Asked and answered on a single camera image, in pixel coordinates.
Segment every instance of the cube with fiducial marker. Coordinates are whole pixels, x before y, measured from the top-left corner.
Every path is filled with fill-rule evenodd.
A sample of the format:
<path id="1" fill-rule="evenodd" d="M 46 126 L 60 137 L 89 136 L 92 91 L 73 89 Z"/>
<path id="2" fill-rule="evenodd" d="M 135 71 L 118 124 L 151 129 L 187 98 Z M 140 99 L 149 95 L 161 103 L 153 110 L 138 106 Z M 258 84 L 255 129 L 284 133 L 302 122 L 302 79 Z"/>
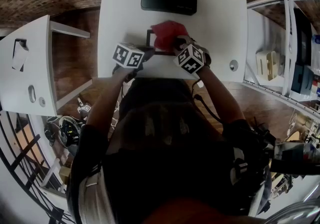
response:
<path id="1" fill-rule="evenodd" d="M 204 52 L 189 44 L 173 61 L 178 67 L 193 74 L 205 65 Z"/>
<path id="2" fill-rule="evenodd" d="M 112 59 L 124 68 L 137 69 L 145 53 L 132 43 L 119 42 L 114 50 Z"/>

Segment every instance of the person's right arm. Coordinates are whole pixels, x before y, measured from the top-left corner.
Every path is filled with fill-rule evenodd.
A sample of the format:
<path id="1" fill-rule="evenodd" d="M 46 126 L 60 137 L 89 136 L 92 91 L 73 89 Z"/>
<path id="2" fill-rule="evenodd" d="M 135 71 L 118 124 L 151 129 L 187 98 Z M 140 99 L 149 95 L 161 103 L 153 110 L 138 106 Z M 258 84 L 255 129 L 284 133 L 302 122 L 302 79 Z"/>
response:
<path id="1" fill-rule="evenodd" d="M 215 110 L 224 123 L 231 124 L 236 120 L 245 119 L 235 98 L 208 66 L 202 67 L 197 74 L 203 81 Z"/>

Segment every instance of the red fabric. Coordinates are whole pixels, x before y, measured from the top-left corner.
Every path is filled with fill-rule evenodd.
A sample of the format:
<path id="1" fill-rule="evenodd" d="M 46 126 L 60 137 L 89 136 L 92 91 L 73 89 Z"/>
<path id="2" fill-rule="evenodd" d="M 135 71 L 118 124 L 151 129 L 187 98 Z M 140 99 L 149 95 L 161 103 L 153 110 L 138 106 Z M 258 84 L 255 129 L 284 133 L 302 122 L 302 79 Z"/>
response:
<path id="1" fill-rule="evenodd" d="M 166 52 L 173 51 L 173 44 L 177 36 L 188 36 L 184 25 L 171 20 L 153 25 L 151 28 L 156 35 L 154 47 Z"/>

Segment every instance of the person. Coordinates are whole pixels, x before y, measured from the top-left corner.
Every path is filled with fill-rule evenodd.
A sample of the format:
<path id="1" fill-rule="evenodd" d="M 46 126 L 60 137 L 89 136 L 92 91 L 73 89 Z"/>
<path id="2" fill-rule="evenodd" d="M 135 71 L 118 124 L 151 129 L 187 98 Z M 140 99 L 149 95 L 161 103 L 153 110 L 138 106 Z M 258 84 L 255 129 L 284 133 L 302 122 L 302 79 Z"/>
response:
<path id="1" fill-rule="evenodd" d="M 81 131 L 67 186 L 76 223 L 261 223 L 243 216 L 252 196 L 243 188 L 254 186 L 246 181 L 237 187 L 242 171 L 235 165 L 245 166 L 246 154 L 254 150 L 236 131 L 251 128 L 208 65 L 197 75 L 223 123 L 222 134 L 183 80 L 136 78 L 108 141 L 117 99 L 132 72 L 122 67 L 114 72 Z"/>

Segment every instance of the white desk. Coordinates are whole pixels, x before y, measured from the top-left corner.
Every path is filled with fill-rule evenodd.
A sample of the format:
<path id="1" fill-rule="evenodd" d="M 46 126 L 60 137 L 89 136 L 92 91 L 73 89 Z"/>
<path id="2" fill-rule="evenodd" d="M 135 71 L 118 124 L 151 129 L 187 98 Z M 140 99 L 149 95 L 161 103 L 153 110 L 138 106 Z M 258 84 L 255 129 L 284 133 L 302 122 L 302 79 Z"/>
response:
<path id="1" fill-rule="evenodd" d="M 90 37 L 90 33 L 50 21 L 50 16 L 46 15 L 20 27 L 0 41 L 0 102 L 3 110 L 56 116 L 57 109 L 92 84 L 90 80 L 57 101 L 51 55 L 52 32 Z M 26 40 L 29 50 L 23 72 L 12 68 L 15 39 Z M 30 85 L 33 85 L 36 96 L 34 103 L 29 98 Z"/>
<path id="2" fill-rule="evenodd" d="M 141 0 L 102 0 L 98 31 L 98 77 L 112 75 L 112 54 L 118 42 L 146 44 L 150 26 L 171 20 L 207 48 L 211 70 L 222 81 L 242 82 L 247 56 L 247 0 L 198 0 L 192 16 L 142 10 Z M 173 63 L 173 56 L 155 55 L 144 63 L 140 77 L 195 79 Z M 238 69 L 231 71 L 236 60 Z"/>

